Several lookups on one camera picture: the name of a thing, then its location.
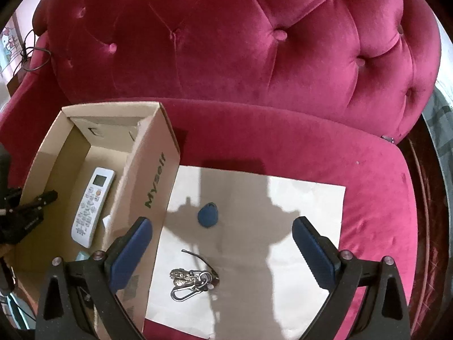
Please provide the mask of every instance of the white paper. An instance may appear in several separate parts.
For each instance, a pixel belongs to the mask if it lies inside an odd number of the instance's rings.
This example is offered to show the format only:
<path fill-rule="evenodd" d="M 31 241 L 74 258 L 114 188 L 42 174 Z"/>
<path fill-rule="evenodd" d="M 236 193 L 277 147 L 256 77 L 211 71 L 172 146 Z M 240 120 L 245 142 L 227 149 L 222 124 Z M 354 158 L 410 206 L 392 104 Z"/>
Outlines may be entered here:
<path fill-rule="evenodd" d="M 233 171 L 180 166 L 149 292 L 146 318 L 202 338 L 298 339 L 327 298 L 293 241 L 306 216 L 338 247 L 345 187 Z M 219 222 L 199 225 L 214 202 Z M 204 269 L 220 284 L 184 302 L 170 298 L 175 268 Z"/>

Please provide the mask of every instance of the blue round object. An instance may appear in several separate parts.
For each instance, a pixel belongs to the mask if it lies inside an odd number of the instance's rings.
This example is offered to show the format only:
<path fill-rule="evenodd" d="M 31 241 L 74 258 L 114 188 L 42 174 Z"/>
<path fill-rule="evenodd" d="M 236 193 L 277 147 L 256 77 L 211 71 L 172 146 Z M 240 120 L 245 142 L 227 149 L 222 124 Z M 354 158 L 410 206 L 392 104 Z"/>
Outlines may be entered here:
<path fill-rule="evenodd" d="M 214 226 L 217 221 L 219 221 L 219 212 L 215 203 L 209 202 L 198 211 L 198 222 L 204 228 Z"/>

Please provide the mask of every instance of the air conditioner remote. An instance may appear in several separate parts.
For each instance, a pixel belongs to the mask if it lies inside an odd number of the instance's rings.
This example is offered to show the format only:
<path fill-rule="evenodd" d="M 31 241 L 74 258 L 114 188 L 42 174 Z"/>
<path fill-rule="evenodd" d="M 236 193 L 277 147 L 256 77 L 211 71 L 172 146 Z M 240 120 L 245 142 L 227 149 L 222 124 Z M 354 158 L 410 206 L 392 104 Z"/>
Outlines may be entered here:
<path fill-rule="evenodd" d="M 102 206 L 115 177 L 115 171 L 96 167 L 83 194 L 72 224 L 71 236 L 85 248 L 91 246 Z"/>

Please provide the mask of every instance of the keychain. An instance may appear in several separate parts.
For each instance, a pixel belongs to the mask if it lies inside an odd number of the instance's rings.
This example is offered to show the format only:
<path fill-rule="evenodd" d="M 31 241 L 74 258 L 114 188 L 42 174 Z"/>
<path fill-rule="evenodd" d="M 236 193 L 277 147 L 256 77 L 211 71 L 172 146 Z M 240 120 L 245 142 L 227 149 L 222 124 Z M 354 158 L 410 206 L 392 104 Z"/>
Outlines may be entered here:
<path fill-rule="evenodd" d="M 212 268 L 212 266 L 206 262 L 203 257 L 186 251 L 185 249 L 183 249 L 182 252 L 201 259 L 210 268 L 210 271 L 187 271 L 183 268 L 171 270 L 170 278 L 173 280 L 174 288 L 171 290 L 170 296 L 174 301 L 185 301 L 196 294 L 214 289 L 214 287 L 219 283 L 219 275 L 216 270 L 214 270 L 214 268 Z M 182 297 L 176 296 L 177 292 L 181 292 L 183 290 L 189 290 L 190 293 Z"/>

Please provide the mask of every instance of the metal bolt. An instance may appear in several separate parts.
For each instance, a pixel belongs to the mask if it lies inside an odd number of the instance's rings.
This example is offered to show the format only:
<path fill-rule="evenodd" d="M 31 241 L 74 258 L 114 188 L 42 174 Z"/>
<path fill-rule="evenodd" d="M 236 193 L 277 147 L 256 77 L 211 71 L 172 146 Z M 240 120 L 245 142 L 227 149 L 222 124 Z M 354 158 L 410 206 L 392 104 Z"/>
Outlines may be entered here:
<path fill-rule="evenodd" d="M 104 258 L 104 256 L 105 256 L 104 251 L 95 251 L 92 255 L 92 257 L 95 261 L 100 261 L 101 259 Z"/>
<path fill-rule="evenodd" d="M 351 253 L 351 251 L 348 251 L 348 250 L 341 251 L 340 255 L 343 259 L 346 259 L 348 261 L 352 260 L 352 257 L 354 257 L 353 254 Z"/>
<path fill-rule="evenodd" d="M 63 262 L 63 259 L 62 259 L 61 257 L 55 257 L 55 258 L 52 260 L 52 265 L 58 266 L 58 265 L 60 265 L 61 262 Z"/>
<path fill-rule="evenodd" d="M 394 260 L 392 257 L 390 257 L 390 256 L 385 256 L 385 257 L 384 257 L 384 262 L 385 262 L 386 264 L 388 264 L 388 265 L 393 265 L 393 264 L 395 264 L 395 260 Z"/>

